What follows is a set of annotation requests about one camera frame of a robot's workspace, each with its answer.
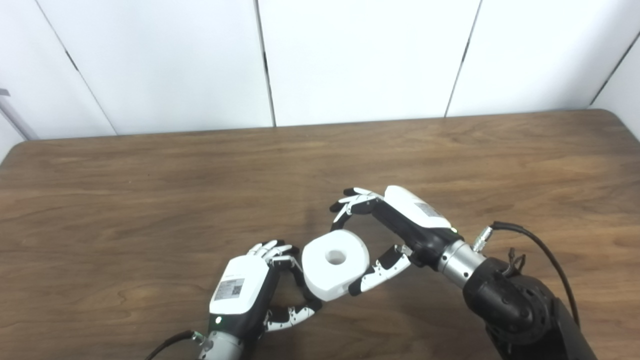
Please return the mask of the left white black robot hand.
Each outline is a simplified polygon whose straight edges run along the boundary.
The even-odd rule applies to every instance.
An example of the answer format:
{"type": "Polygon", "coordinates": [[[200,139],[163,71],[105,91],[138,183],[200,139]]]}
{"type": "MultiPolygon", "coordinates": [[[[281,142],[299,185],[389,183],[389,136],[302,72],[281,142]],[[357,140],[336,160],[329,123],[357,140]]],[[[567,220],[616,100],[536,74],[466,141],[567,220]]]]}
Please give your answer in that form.
{"type": "Polygon", "coordinates": [[[207,333],[224,333],[248,342],[292,328],[318,313],[323,302],[306,284],[297,260],[299,252],[296,246],[274,239],[229,260],[210,299],[207,333]],[[271,304],[283,271],[293,275],[304,303],[271,304]]]}

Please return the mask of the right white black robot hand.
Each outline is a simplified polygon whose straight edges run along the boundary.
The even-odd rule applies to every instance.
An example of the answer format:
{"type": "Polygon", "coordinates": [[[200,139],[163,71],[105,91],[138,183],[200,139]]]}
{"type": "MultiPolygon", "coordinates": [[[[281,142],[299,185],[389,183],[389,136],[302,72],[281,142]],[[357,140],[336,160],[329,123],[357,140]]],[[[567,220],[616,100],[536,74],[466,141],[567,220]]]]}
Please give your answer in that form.
{"type": "Polygon", "coordinates": [[[350,296],[391,280],[410,265],[437,269],[446,248],[463,239],[448,219],[404,187],[387,186],[384,194],[349,187],[343,195],[329,207],[336,214],[331,231],[343,229],[353,215],[372,215],[403,241],[391,246],[348,286],[350,296]]]}

